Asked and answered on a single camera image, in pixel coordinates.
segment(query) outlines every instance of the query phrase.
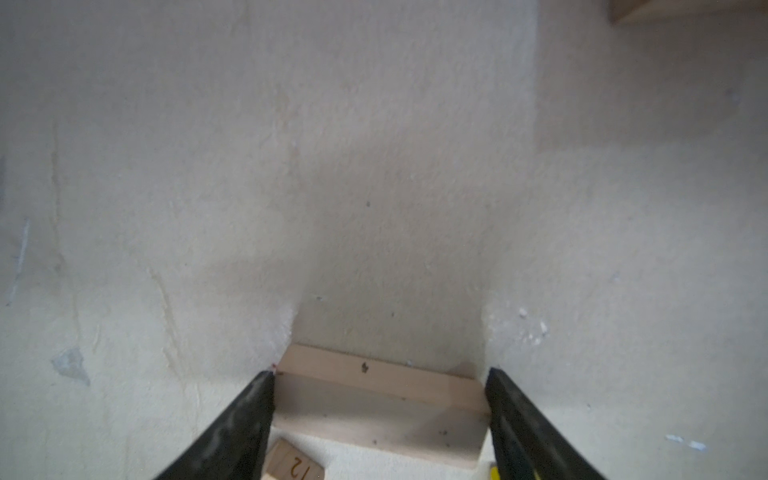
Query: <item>wooden block with number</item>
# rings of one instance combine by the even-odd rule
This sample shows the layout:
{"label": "wooden block with number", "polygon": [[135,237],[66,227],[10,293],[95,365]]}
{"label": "wooden block with number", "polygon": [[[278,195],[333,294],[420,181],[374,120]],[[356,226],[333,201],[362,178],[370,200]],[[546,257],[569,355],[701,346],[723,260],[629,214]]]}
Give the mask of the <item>wooden block with number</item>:
{"label": "wooden block with number", "polygon": [[262,480],[323,480],[326,471],[310,457],[283,439],[264,459]]}

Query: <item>rectangular wooden block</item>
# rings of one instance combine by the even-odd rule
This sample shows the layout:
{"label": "rectangular wooden block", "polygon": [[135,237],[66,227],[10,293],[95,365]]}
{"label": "rectangular wooden block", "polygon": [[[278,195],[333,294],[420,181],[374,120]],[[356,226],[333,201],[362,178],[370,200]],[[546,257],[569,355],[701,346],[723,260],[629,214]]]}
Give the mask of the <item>rectangular wooden block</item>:
{"label": "rectangular wooden block", "polygon": [[323,467],[283,439],[266,454],[262,480],[323,480]]}
{"label": "rectangular wooden block", "polygon": [[635,23],[767,6],[766,0],[611,0],[611,20]]}
{"label": "rectangular wooden block", "polygon": [[275,406],[278,429],[462,468],[490,417],[477,380],[299,345],[277,367]]}

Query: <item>white surface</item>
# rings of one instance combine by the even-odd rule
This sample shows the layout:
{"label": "white surface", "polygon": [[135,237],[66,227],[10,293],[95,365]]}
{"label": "white surface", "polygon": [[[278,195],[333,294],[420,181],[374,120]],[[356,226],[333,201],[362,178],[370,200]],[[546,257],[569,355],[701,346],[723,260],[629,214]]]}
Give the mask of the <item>white surface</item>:
{"label": "white surface", "polygon": [[[150,478],[292,337],[501,366],[609,478],[768,476],[764,17],[0,8],[0,478]],[[329,480],[470,478],[312,445]]]}

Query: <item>peeled paint spot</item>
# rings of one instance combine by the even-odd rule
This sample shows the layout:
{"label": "peeled paint spot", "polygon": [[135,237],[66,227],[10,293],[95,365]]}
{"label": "peeled paint spot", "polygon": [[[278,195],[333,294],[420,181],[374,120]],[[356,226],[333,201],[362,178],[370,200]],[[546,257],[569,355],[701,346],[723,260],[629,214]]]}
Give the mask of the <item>peeled paint spot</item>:
{"label": "peeled paint spot", "polygon": [[61,376],[79,380],[86,386],[91,385],[91,379],[83,368],[83,354],[80,353],[80,347],[72,347],[60,353],[51,360],[53,369]]}

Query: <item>wooden block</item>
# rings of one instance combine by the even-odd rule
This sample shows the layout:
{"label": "wooden block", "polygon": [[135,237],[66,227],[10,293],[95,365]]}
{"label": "wooden block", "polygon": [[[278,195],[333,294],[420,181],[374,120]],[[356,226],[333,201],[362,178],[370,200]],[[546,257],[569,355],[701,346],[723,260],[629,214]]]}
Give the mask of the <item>wooden block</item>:
{"label": "wooden block", "polygon": [[462,468],[490,416],[477,380],[299,345],[277,366],[275,406],[278,429]]}
{"label": "wooden block", "polygon": [[262,480],[323,480],[326,472],[310,457],[283,439],[264,459]]}
{"label": "wooden block", "polygon": [[715,12],[764,8],[766,0],[611,0],[611,20],[635,23]]}

